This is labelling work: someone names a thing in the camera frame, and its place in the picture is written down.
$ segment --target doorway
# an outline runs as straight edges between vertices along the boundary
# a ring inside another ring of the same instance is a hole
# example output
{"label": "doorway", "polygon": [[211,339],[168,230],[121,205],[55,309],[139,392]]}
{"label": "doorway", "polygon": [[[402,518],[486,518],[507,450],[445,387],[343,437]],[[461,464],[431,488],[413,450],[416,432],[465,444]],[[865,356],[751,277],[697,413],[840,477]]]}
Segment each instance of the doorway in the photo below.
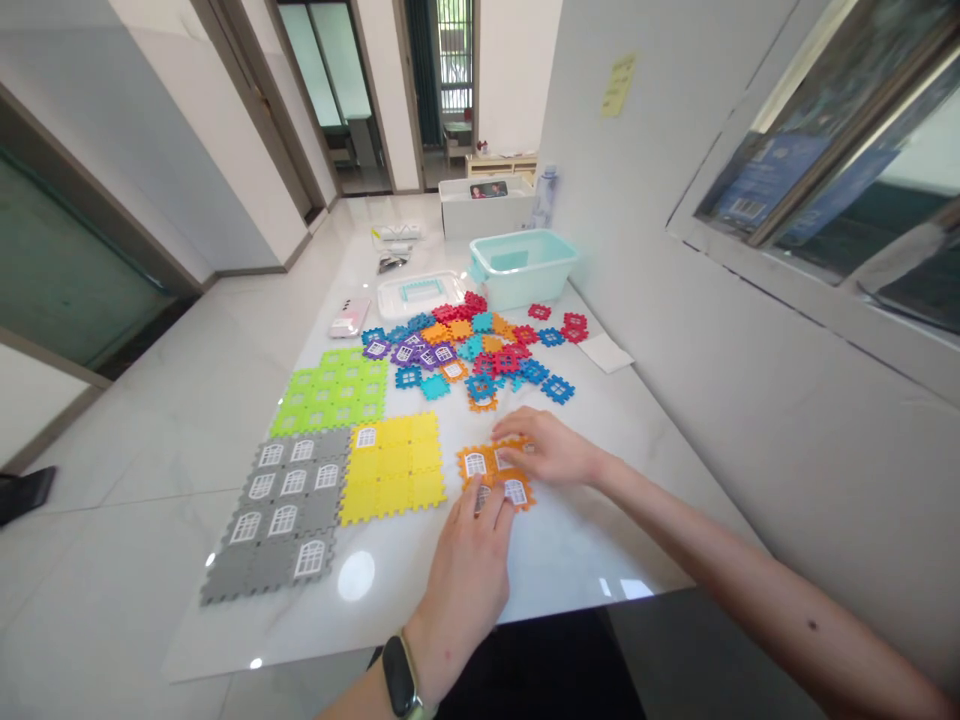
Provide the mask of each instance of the doorway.
{"label": "doorway", "polygon": [[344,197],[391,194],[353,8],[347,0],[280,0],[279,7]]}
{"label": "doorway", "polygon": [[475,0],[403,0],[427,191],[464,178],[476,116]]}

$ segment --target smartphone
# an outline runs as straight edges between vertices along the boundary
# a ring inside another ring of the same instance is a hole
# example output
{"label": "smartphone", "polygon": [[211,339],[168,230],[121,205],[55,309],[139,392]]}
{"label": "smartphone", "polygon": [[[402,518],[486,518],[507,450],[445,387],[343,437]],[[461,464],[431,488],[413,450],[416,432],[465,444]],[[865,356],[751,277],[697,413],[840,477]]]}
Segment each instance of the smartphone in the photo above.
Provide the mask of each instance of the smartphone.
{"label": "smartphone", "polygon": [[350,298],[330,324],[330,337],[356,337],[370,309],[370,298]]}

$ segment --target right hand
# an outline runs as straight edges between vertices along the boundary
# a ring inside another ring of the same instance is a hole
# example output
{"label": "right hand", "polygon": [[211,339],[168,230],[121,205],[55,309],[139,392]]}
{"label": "right hand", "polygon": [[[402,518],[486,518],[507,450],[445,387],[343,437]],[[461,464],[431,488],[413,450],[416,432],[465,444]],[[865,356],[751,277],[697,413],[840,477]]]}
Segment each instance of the right hand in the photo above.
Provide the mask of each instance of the right hand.
{"label": "right hand", "polygon": [[533,452],[501,450],[504,459],[528,475],[553,485],[592,484],[601,473],[607,454],[578,435],[552,413],[523,406],[493,428],[492,439],[524,435],[533,441]]}

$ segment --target water bottle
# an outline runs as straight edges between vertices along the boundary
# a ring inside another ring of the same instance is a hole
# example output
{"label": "water bottle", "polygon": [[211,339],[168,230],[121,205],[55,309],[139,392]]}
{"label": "water bottle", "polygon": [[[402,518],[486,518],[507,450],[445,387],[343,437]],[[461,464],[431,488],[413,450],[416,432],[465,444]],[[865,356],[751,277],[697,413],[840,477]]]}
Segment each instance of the water bottle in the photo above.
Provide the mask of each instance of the water bottle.
{"label": "water bottle", "polygon": [[557,192],[557,166],[547,165],[537,181],[537,197],[533,201],[533,227],[550,227],[553,222],[553,199]]}

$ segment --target white storage box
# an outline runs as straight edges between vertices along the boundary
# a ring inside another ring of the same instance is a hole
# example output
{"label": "white storage box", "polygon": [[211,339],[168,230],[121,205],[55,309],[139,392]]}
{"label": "white storage box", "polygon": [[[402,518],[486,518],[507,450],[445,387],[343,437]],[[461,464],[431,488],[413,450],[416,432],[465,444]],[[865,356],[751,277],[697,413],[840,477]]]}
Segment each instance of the white storage box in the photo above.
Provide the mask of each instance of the white storage box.
{"label": "white storage box", "polygon": [[[507,196],[479,200],[470,197],[471,185],[488,182],[506,183]],[[530,227],[533,199],[533,187],[519,175],[443,180],[443,235],[447,240],[476,240],[524,230]]]}

